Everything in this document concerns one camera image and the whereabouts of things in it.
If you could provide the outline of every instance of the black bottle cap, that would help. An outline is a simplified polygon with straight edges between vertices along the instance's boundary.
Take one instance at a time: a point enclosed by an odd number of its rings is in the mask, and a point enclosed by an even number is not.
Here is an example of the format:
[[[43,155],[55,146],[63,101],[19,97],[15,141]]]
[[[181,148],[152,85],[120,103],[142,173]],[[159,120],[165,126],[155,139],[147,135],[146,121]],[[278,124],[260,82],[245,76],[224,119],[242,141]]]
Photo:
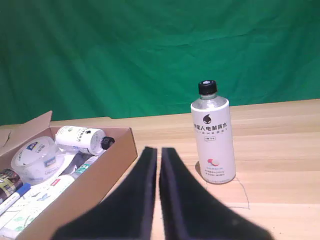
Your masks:
[[[115,139],[113,137],[105,136],[104,138],[102,138],[101,147],[102,149],[107,150],[114,143],[115,143]]]
[[[217,83],[214,80],[201,81],[198,84],[200,95],[215,94],[217,90]]]

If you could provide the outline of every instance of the green backdrop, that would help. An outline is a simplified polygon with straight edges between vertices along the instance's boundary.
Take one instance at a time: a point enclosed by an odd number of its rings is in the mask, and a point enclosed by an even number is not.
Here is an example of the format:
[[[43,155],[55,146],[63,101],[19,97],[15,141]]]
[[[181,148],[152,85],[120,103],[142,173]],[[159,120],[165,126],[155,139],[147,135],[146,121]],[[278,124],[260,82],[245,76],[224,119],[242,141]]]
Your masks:
[[[319,0],[0,0],[0,124],[320,97]]]

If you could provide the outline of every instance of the wooden table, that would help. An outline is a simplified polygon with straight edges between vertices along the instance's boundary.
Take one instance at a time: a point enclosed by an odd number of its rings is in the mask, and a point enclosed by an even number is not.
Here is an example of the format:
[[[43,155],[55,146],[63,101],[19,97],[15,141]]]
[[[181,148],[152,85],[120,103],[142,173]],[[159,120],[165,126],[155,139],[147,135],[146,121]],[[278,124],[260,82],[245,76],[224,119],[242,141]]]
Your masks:
[[[145,146],[158,148],[158,173],[161,147],[174,147],[203,187],[235,212],[267,228],[275,239],[319,240],[320,99],[234,106],[231,122],[236,178],[223,185],[207,183],[199,174],[190,114],[101,117],[52,125],[131,126],[139,153]],[[158,190],[152,239],[164,239]]]

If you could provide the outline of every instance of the black foam pad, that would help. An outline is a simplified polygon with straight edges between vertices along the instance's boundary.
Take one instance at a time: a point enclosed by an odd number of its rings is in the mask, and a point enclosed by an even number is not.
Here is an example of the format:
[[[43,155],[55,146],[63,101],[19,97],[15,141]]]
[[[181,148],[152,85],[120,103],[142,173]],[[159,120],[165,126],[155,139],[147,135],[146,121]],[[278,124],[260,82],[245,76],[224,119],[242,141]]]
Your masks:
[[[208,193],[174,148],[162,149],[159,189],[166,240],[273,239]]]
[[[157,150],[146,147],[129,175],[110,196],[59,228],[52,240],[149,240],[156,169]]]

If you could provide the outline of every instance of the white bottle with black cap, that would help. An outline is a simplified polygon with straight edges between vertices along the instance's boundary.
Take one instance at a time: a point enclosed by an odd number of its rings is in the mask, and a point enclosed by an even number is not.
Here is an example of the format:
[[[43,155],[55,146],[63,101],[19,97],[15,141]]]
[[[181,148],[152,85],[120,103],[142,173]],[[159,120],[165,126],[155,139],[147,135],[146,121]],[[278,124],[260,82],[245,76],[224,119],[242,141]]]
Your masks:
[[[97,128],[63,126],[55,135],[55,143],[62,150],[98,156],[114,142],[112,137]]]
[[[217,84],[198,84],[200,98],[191,104],[200,171],[214,184],[230,182],[236,176],[228,99],[217,95]]]

